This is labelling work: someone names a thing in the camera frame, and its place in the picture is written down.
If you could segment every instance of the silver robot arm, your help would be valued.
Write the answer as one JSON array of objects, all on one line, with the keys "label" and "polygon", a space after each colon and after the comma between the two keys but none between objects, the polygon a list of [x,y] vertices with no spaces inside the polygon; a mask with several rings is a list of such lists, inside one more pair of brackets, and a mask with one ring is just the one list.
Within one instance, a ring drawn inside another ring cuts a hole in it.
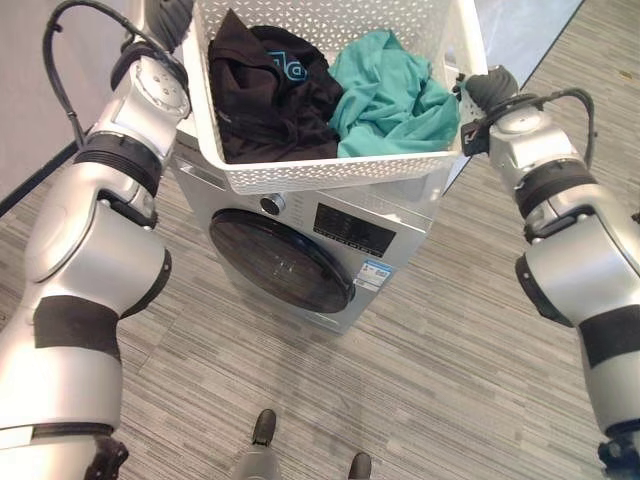
[{"label": "silver robot arm", "polygon": [[[137,24],[173,51],[191,6],[139,2]],[[178,81],[140,40],[123,49],[117,88],[28,242],[24,296],[0,334],[0,478],[116,478],[128,455],[111,438],[122,396],[116,324],[169,277],[154,196],[189,113],[186,75]]]},{"label": "silver robot arm", "polygon": [[610,473],[640,475],[640,224],[542,102],[514,96],[506,70],[471,77],[466,90],[489,112],[463,127],[468,153],[489,153],[525,220],[531,246],[516,262],[518,281],[542,316],[579,334],[587,390],[610,439],[601,460]]}]

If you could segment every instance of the black cable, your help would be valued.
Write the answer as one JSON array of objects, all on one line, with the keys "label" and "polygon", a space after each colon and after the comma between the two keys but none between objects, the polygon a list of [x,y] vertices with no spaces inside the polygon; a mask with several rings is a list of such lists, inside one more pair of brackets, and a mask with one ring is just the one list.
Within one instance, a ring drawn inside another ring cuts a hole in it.
[{"label": "black cable", "polygon": [[160,43],[137,28],[124,15],[120,14],[117,10],[114,10],[107,5],[94,0],[66,0],[57,5],[53,9],[53,12],[49,17],[49,21],[47,22],[47,26],[44,31],[44,37],[42,39],[42,56],[44,58],[44,66],[45,70],[47,71],[47,76],[49,77],[51,87],[53,88],[53,91],[56,94],[60,105],[62,105],[62,108],[64,109],[67,117],[69,118],[69,121],[71,122],[76,143],[78,144],[78,147],[81,147],[82,145],[84,145],[84,132],[82,130],[82,127],[80,126],[78,115],[73,109],[71,101],[67,96],[67,92],[62,85],[62,80],[58,75],[58,70],[56,69],[56,65],[53,59],[53,35],[56,32],[62,32],[62,27],[58,24],[58,19],[69,8],[78,6],[90,7],[98,10],[99,12],[107,15],[108,17],[111,17],[113,20],[118,22],[132,35],[142,38],[156,53],[156,59],[170,71],[175,72],[176,70],[179,70],[179,65],[177,64],[177,61],[171,56],[171,54],[166,51],[162,45],[160,45]]}]

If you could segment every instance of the door glass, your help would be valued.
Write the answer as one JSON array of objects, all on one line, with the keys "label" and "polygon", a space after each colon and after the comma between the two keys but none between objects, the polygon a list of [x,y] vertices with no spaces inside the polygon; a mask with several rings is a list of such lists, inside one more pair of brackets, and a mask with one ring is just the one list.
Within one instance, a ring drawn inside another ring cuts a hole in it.
[{"label": "door glass", "polygon": [[289,304],[335,313],[353,297],[353,280],[329,253],[273,219],[244,210],[222,210],[214,215],[210,233],[220,254],[236,270]]}]

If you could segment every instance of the white plastic basket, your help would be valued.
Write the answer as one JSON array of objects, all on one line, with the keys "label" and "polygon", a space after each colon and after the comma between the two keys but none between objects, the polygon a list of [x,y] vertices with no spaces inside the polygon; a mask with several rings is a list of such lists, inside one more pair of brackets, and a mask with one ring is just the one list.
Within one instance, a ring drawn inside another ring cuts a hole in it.
[{"label": "white plastic basket", "polygon": [[[449,88],[458,71],[486,73],[487,65],[473,0],[197,0],[183,53],[198,142],[205,159],[225,173],[237,193],[317,190],[418,178],[450,168],[460,155],[457,138],[444,152],[225,163],[213,110],[207,51],[229,8],[247,26],[274,25],[303,37],[322,51],[329,63],[361,35],[390,28],[405,49],[432,61],[433,76]],[[474,112],[463,102],[461,114],[464,120]]]}]

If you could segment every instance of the silver washing machine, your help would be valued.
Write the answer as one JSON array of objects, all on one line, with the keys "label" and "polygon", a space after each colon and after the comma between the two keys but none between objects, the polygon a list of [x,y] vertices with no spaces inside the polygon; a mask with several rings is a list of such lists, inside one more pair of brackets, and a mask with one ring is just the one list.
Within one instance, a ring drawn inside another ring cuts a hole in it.
[{"label": "silver washing machine", "polygon": [[225,272],[274,311],[346,332],[424,242],[448,170],[426,179],[238,195],[180,131],[171,166]]}]

